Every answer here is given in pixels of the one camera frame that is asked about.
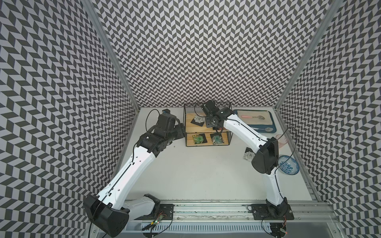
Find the white floral tea bag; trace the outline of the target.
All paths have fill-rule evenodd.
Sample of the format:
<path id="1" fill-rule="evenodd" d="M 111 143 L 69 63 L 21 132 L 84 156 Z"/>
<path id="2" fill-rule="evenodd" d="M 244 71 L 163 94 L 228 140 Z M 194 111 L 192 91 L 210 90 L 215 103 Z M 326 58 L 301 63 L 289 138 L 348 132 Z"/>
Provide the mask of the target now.
<path id="1" fill-rule="evenodd" d="M 194 118 L 191 120 L 191 124 L 199 126 L 199 127 L 203 127 L 204 123 L 205 123 L 205 117 L 201 117 L 197 115 L 194 116 Z"/>

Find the black wire wooden shelf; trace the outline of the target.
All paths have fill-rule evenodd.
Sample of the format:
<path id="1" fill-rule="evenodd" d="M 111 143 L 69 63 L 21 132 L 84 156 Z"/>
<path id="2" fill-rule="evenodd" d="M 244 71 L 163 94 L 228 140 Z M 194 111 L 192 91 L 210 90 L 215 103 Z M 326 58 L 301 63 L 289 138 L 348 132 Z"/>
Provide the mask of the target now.
<path id="1" fill-rule="evenodd" d="M 185 145 L 187 147 L 228 146 L 233 133 L 225 128 L 213 126 L 201 108 L 202 103 L 183 106 Z"/>

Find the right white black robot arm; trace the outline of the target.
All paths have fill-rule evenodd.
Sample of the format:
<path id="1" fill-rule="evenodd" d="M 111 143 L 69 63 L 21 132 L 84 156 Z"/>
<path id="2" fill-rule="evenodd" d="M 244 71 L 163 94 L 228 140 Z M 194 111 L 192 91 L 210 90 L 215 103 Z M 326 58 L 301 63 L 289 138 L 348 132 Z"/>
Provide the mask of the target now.
<path id="1" fill-rule="evenodd" d="M 263 175 L 266 189 L 268 216 L 280 218 L 287 213 L 288 202 L 281 192 L 277 180 L 279 146 L 276 138 L 267 138 L 243 122 L 230 108 L 219 109 L 213 100 L 202 104 L 206 119 L 216 128 L 225 128 L 234 133 L 254 152 L 253 168 Z"/>

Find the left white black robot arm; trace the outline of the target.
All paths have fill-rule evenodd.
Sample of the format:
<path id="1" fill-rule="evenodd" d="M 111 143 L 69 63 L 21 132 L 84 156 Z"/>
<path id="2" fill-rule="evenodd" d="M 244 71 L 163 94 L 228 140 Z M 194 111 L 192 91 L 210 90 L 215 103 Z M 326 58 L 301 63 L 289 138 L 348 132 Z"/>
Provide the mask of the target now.
<path id="1" fill-rule="evenodd" d="M 145 194 L 125 205 L 125 200 L 143 171 L 173 141 L 185 136 L 185 127 L 170 110 L 163 110 L 157 123 L 140 136 L 132 155 L 114 178 L 97 195 L 88 195 L 84 209 L 91 225 L 111 238 L 122 232 L 129 221 L 160 215 L 160 200 Z"/>

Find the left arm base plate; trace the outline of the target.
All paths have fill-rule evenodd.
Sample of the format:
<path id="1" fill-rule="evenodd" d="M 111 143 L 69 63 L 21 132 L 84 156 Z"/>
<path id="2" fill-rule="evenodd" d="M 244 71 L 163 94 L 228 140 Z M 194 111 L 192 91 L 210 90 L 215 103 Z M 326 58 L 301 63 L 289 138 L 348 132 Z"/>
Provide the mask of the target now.
<path id="1" fill-rule="evenodd" d="M 162 216 L 162 220 L 172 220 L 174 212 L 174 204 L 165 203 L 155 207 L 151 214 L 138 217 L 136 220 L 153 221 L 154 219 Z"/>

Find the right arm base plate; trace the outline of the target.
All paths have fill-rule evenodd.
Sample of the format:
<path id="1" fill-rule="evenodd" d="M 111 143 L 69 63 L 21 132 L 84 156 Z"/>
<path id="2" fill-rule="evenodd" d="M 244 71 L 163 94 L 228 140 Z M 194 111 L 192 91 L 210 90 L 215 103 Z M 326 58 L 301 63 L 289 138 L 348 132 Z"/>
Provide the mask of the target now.
<path id="1" fill-rule="evenodd" d="M 294 214 L 291 210 L 290 205 L 267 205 L 267 204 L 251 204 L 251 211 L 254 217 L 254 220 L 294 220 Z"/>

